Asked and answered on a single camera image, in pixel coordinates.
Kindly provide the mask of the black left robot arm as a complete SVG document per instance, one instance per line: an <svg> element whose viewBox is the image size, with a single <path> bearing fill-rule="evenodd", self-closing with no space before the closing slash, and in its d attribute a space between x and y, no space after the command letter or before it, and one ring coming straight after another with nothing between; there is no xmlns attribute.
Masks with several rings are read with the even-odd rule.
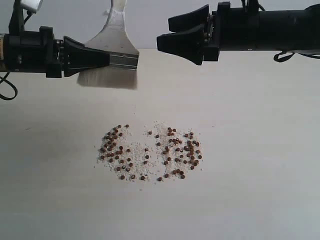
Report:
<svg viewBox="0 0 320 240"><path fill-rule="evenodd" d="M62 78L109 65L107 51L86 47L68 36L55 39L51 27L0 37L1 72L41 73L47 78Z"/></svg>

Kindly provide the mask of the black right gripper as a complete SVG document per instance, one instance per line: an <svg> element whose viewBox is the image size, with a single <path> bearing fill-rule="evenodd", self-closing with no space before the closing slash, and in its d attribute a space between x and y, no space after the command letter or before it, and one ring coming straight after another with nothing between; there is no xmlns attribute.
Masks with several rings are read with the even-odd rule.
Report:
<svg viewBox="0 0 320 240"><path fill-rule="evenodd" d="M209 16L209 5L168 19L168 34L156 38L157 50L182 57L198 66L216 62L221 51L254 51L258 44L260 4L243 1L242 7L219 2ZM207 37L204 28L207 22Z"/></svg>

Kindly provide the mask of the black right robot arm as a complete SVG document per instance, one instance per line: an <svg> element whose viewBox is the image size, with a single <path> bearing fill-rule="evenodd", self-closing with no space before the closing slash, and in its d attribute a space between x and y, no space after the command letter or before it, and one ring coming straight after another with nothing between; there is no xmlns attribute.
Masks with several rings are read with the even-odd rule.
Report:
<svg viewBox="0 0 320 240"><path fill-rule="evenodd" d="M320 6L302 10L266 11L257 0L232 8L220 2L215 11L205 5L168 19L169 33L156 38L160 52L200 66L216 62L223 51L278 51L278 63L293 55L320 57Z"/></svg>

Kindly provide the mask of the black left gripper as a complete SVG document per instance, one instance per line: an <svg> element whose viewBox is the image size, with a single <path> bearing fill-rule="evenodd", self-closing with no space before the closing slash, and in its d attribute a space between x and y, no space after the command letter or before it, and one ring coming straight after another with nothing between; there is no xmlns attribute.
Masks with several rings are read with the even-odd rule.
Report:
<svg viewBox="0 0 320 240"><path fill-rule="evenodd" d="M3 62L7 72L43 73L60 78L62 67L53 28L41 26L39 31L23 31L3 37ZM85 47L68 36L63 37L63 73L65 77L110 65L110 53Z"/></svg>

